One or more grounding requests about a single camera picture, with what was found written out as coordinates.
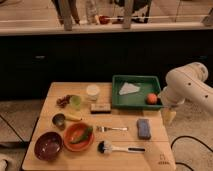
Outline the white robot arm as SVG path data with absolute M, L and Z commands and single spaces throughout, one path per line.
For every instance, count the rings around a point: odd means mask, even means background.
M 167 85 L 158 94 L 164 106 L 161 115 L 165 125 L 172 123 L 176 116 L 175 108 L 186 99 L 213 114 L 213 87 L 205 84 L 207 78 L 208 69 L 200 62 L 174 68 L 166 74 Z

